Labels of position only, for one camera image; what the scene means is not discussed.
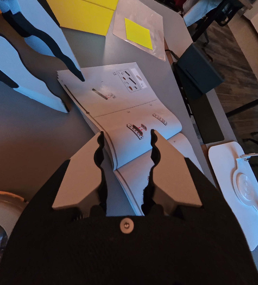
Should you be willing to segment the instruction booklet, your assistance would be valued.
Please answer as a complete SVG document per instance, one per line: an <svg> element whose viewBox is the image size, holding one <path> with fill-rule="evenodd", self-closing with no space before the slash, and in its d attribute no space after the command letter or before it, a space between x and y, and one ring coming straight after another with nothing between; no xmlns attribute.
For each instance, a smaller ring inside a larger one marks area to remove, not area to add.
<svg viewBox="0 0 258 285"><path fill-rule="evenodd" d="M143 190L148 185L151 129L157 130L202 170L178 118L158 99L137 63L82 68L85 81L69 70L57 79L80 109L91 129L104 132L113 172L134 212L143 216Z"/></svg>

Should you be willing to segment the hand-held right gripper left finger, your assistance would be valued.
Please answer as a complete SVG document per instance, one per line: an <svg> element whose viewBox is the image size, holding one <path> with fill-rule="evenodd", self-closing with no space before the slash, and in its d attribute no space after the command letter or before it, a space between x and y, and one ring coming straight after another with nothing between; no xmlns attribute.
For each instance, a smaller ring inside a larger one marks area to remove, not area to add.
<svg viewBox="0 0 258 285"><path fill-rule="evenodd" d="M104 160L104 133L98 132L71 158L52 205L53 209L77 207L89 216L94 205L106 213L107 183L101 164Z"/></svg>

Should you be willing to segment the yellow card in sleeve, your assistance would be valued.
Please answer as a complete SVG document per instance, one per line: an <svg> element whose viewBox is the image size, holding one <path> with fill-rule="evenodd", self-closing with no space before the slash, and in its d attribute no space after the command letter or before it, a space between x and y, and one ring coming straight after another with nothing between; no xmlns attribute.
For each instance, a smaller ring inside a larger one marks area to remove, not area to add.
<svg viewBox="0 0 258 285"><path fill-rule="evenodd" d="M125 18L149 29L153 49L141 46L126 37ZM117 4L113 34L139 49L165 61L163 17L138 0L120 0Z"/></svg>

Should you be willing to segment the grey desk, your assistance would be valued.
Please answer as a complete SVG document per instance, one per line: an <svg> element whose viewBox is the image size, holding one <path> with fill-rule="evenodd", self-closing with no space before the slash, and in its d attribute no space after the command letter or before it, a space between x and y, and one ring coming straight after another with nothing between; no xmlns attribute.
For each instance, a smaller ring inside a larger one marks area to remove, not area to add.
<svg viewBox="0 0 258 285"><path fill-rule="evenodd" d="M70 158L94 136L57 80L64 63L30 48L0 16L0 57L14 47L34 79L66 104L52 109L0 81L0 190L29 200L10 235L0 284L258 284L253 255L232 210L191 159L184 159L203 206L165 216L129 215L128 198L105 157L107 214L82 218L53 202Z"/></svg>

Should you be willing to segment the yellow plastic bin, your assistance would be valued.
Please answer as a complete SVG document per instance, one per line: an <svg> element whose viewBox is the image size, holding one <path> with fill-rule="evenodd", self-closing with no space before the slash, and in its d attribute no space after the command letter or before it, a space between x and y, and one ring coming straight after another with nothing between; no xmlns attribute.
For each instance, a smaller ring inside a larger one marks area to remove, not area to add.
<svg viewBox="0 0 258 285"><path fill-rule="evenodd" d="M106 36L118 0L47 0L61 27Z"/></svg>

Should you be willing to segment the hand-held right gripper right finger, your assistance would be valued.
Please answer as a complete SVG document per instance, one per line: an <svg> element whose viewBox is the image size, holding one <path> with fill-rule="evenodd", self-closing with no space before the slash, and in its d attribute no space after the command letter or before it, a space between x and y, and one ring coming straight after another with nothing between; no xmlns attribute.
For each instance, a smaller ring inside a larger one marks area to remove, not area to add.
<svg viewBox="0 0 258 285"><path fill-rule="evenodd" d="M178 205L201 207L202 203L189 172L185 158L202 171L188 139L181 133L166 140L151 130L151 159L154 163L149 182L143 192L141 209L148 215L155 204L172 216Z"/></svg>

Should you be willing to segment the black office chair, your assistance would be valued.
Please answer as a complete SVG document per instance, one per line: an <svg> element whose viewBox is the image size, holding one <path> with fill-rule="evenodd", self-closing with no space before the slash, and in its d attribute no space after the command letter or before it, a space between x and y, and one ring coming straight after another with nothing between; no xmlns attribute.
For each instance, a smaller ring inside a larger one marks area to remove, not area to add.
<svg viewBox="0 0 258 285"><path fill-rule="evenodd" d="M235 14L246 7L252 9L252 3L245 0L187 0L183 4L183 19L187 27L196 23L196 31L191 36L192 41L196 42L204 34L206 46L209 43L207 28L216 21L219 26L227 25Z"/></svg>

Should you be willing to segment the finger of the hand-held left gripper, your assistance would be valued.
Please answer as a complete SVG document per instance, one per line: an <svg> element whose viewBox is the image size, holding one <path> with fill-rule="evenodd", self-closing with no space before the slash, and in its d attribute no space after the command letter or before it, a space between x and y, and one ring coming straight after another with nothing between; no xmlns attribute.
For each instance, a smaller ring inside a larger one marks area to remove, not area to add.
<svg viewBox="0 0 258 285"><path fill-rule="evenodd" d="M50 108L67 113L63 101L24 66L13 45L0 36L0 81Z"/></svg>
<svg viewBox="0 0 258 285"><path fill-rule="evenodd" d="M47 1L0 0L3 18L24 37L35 51L60 59L67 68L85 81L80 66Z"/></svg>

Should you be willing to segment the yellow paper note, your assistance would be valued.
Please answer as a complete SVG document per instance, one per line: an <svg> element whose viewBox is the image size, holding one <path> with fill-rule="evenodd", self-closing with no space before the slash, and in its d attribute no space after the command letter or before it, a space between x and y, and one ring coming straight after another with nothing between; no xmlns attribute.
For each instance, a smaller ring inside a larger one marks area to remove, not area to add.
<svg viewBox="0 0 258 285"><path fill-rule="evenodd" d="M137 23L125 18L126 37L143 47L153 49L149 29L146 29Z"/></svg>

